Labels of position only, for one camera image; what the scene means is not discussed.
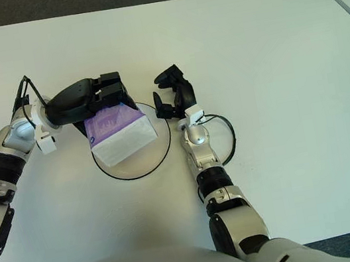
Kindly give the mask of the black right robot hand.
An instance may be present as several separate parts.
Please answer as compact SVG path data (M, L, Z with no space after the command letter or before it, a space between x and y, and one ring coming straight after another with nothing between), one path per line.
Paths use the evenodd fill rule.
M185 110L197 104L194 89L191 83L183 77L183 74L184 73L174 64L154 79L154 84L156 84L158 88L171 88L175 93L174 105L163 103L156 92L152 93L157 118L183 119L185 118Z

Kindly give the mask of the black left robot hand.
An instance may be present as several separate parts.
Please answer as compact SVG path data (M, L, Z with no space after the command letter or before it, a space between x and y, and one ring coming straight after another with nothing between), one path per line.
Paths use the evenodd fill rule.
M72 124L86 136L84 121L105 107L125 104L137 110L118 72L86 78L59 92L46 105L47 119L56 126Z

